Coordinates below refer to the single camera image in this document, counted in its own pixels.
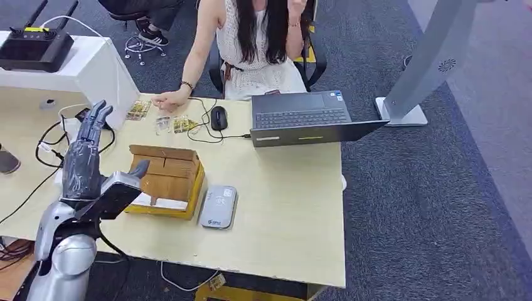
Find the router antenna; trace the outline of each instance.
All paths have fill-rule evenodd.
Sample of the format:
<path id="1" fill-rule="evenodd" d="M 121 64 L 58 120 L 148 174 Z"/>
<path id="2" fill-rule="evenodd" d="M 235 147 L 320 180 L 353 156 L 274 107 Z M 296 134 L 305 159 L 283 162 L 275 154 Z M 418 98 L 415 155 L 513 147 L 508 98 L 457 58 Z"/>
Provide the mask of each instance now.
<path id="1" fill-rule="evenodd" d="M 72 6 L 70 6 L 70 9 L 68 10 L 68 12 L 66 13 L 66 16 L 72 16 L 72 14 L 74 13 L 74 10 L 76 10 L 76 7 L 78 6 L 79 4 L 79 1 L 76 0 Z M 67 22 L 68 22 L 68 18 L 63 18 L 63 21 L 61 21 L 61 23 L 59 24 L 59 26 L 57 27 L 57 31 L 65 28 L 65 26 L 67 25 Z"/>
<path id="2" fill-rule="evenodd" d="M 31 17 L 29 17 L 29 20 L 28 22 L 26 22 L 26 25 L 24 25 L 24 28 L 31 27 L 31 25 L 33 25 L 33 22 L 37 20 L 37 17 L 43 11 L 43 9 L 45 8 L 47 4 L 48 4 L 48 0 L 43 0 L 43 2 L 41 2 L 41 5 L 39 5 L 37 10 L 31 15 Z"/>

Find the laptop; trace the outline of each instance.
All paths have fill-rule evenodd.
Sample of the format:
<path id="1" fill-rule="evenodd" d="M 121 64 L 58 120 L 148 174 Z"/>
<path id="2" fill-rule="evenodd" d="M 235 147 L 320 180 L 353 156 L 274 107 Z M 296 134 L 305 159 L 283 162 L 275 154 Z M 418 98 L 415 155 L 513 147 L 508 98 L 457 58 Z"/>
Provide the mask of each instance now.
<path id="1" fill-rule="evenodd" d="M 255 147 L 357 141 L 388 120 L 352 122 L 342 92 L 252 97 Z"/>

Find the stand base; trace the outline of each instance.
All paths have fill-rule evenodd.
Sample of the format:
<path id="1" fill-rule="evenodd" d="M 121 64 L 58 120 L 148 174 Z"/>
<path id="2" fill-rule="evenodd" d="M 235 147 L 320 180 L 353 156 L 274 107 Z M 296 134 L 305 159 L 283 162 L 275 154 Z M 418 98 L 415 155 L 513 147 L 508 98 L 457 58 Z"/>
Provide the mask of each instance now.
<path id="1" fill-rule="evenodd" d="M 390 114 L 386 110 L 384 105 L 384 99 L 386 97 L 377 97 L 375 99 L 375 107 L 379 111 L 379 116 L 382 120 L 390 119 Z M 386 124 L 387 127 L 421 127 L 427 125 L 428 121 L 423 113 L 423 110 L 419 105 L 415 106 L 412 111 L 410 111 L 402 119 L 390 119 L 390 122 Z"/>

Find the desk leg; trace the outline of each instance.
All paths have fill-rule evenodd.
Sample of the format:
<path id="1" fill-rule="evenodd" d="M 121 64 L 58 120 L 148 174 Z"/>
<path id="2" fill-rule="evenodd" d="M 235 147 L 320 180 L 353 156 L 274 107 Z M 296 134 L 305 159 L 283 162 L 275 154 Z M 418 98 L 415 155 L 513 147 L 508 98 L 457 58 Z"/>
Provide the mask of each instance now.
<path id="1" fill-rule="evenodd" d="M 327 289 L 325 285 L 307 284 L 307 300 L 313 301 L 321 295 Z"/>

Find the black robotic glove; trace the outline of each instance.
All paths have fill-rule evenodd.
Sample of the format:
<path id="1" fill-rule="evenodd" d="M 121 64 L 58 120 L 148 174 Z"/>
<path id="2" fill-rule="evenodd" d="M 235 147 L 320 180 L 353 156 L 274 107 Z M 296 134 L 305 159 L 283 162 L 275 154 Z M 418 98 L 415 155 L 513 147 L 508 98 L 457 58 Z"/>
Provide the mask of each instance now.
<path id="1" fill-rule="evenodd" d="M 105 100 L 97 103 L 82 122 L 77 140 L 70 144 L 63 166 L 63 200 L 91 201 L 98 199 L 102 183 L 107 177 L 100 173 L 98 145 L 105 118 L 113 107 L 105 107 Z M 130 174 L 142 178 L 149 162 L 140 162 Z"/>

